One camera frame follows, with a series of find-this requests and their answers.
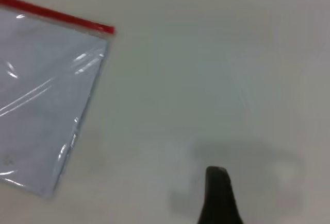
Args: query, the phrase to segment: white table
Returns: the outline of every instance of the white table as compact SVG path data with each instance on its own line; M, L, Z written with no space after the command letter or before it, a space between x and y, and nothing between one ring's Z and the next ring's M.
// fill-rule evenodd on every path
M196 223L225 166L248 224L330 221L330 0L27 0L118 34L54 197L0 223Z

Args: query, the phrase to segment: plastic bag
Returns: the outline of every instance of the plastic bag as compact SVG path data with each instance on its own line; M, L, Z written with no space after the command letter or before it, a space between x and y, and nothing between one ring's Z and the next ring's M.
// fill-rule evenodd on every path
M50 196L114 28L0 0L0 31L0 179Z

